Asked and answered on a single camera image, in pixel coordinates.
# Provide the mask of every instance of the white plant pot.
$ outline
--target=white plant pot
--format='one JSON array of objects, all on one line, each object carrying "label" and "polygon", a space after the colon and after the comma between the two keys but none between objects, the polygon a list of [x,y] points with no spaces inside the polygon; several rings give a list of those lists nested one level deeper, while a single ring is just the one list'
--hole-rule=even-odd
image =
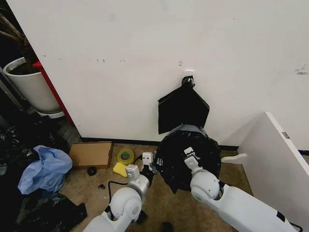
[{"label": "white plant pot", "polygon": [[3,72],[16,85],[28,102],[39,112],[44,114],[60,112],[61,108],[41,72],[28,75],[13,75],[8,73],[8,71],[25,62],[25,58],[14,60],[4,67]]}]

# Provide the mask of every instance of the black plastic bag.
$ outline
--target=black plastic bag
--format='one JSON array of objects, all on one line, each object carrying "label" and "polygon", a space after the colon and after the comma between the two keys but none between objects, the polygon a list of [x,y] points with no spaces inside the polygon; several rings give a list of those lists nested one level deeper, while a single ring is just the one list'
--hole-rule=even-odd
[{"label": "black plastic bag", "polygon": [[181,124],[205,126],[209,106],[193,90],[194,85],[192,76],[184,77],[180,88],[159,99],[159,134]]},{"label": "black plastic bag", "polygon": [[194,150],[199,167],[219,177],[221,151],[218,143],[201,127],[181,125],[165,136],[153,162],[173,193],[178,189],[191,191],[192,174],[184,162],[187,156],[184,150],[189,147]]}]

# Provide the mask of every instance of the blue cloth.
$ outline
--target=blue cloth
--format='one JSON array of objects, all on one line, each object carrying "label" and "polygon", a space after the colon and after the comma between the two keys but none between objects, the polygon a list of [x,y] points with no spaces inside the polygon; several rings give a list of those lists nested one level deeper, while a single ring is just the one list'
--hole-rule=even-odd
[{"label": "blue cloth", "polygon": [[61,150],[42,145],[34,150],[40,160],[32,162],[24,170],[18,184],[20,192],[29,194],[37,189],[58,191],[64,183],[64,174],[72,168],[71,158]]}]

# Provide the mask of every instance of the baseboard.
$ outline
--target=baseboard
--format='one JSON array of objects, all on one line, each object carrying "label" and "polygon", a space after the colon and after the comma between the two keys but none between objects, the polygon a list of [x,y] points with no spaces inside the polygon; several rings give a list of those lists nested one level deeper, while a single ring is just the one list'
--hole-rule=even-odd
[{"label": "baseboard", "polygon": [[130,139],[106,139],[106,138],[85,138],[82,137],[83,142],[101,142],[111,141],[116,144],[138,144],[138,145],[151,145],[158,146],[160,142],[157,141],[146,141],[146,140],[130,140]]},{"label": "baseboard", "polygon": [[[146,141],[146,140],[129,140],[129,139],[105,139],[105,138],[84,138],[82,137],[83,142],[101,142],[101,141],[112,141],[116,144],[138,144],[138,145],[151,145],[158,146],[160,142],[158,141]],[[221,150],[225,151],[237,151],[238,146],[226,146],[219,145]]]},{"label": "baseboard", "polygon": [[309,156],[309,151],[308,150],[298,150],[298,151],[303,156]]}]

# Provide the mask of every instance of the cardboard piece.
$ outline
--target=cardboard piece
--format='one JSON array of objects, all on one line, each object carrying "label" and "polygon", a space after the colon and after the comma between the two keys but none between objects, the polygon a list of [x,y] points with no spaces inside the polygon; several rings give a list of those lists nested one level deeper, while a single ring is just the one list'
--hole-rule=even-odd
[{"label": "cardboard piece", "polygon": [[109,168],[112,157],[111,142],[73,144],[69,153],[73,167],[86,169],[91,166]]}]

